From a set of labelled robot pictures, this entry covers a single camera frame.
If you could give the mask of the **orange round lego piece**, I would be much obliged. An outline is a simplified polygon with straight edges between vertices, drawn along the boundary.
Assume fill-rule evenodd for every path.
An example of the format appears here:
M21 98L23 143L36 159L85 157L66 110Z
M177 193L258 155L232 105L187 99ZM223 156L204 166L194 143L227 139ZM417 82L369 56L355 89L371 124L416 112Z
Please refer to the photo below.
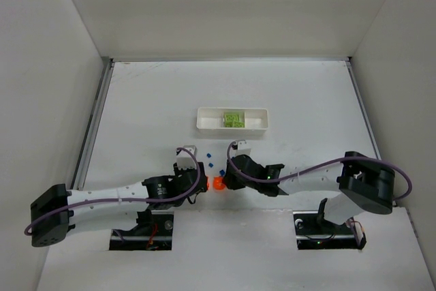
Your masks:
M223 177L214 177L213 178L213 189L217 191L222 191L226 188Z

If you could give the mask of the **small green lego brick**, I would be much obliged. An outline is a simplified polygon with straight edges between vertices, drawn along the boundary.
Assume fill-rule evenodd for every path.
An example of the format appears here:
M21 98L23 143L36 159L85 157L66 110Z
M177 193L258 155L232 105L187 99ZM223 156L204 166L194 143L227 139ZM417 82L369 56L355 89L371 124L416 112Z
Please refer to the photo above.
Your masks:
M226 128L245 128L245 124L240 121L225 121L224 127Z

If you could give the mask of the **large green lego brick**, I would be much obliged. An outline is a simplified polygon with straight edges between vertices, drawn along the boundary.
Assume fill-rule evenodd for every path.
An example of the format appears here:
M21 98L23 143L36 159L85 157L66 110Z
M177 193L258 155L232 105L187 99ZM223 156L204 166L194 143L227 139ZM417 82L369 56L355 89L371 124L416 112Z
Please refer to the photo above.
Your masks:
M240 121L240 113L239 112L224 112L223 120L225 122L233 122Z

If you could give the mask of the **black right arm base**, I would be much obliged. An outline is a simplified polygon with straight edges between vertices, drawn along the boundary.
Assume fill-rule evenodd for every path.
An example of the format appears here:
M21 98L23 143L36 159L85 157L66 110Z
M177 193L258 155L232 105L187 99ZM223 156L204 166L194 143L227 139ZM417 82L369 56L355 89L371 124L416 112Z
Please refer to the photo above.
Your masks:
M362 224L353 217L341 225L324 219L327 199L317 211L294 211L294 228L298 250L357 249L363 250L367 237Z

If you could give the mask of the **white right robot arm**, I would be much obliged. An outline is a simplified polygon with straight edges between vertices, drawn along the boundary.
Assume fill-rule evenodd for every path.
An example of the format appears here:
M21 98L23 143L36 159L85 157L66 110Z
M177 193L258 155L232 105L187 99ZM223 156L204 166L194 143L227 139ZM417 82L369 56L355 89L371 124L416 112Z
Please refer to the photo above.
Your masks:
M251 188L269 197L300 192L336 192L320 202L318 221L341 225L368 212L392 213L395 171L390 164L348 151L342 158L280 177L283 164L262 166L248 155L227 160L223 184L227 189Z

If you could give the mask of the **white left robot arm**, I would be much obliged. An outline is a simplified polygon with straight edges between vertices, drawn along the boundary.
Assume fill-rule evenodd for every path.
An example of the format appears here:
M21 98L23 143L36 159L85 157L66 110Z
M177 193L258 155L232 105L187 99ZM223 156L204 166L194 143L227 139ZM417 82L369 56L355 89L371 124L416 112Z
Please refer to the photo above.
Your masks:
M134 228L152 224L152 211L180 207L188 198L207 191L204 164L173 175L147 178L122 187L92 191L68 190L64 184L49 187L30 205L31 222L24 234L33 247L48 247L67 236L104 229L114 230L115 217L123 216Z

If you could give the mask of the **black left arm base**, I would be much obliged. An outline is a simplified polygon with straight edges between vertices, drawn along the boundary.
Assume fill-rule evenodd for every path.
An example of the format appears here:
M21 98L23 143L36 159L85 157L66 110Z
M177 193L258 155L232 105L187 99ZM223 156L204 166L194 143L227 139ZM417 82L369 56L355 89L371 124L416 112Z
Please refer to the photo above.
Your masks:
M150 211L138 213L136 225L128 230L112 230L110 251L170 251L174 213Z

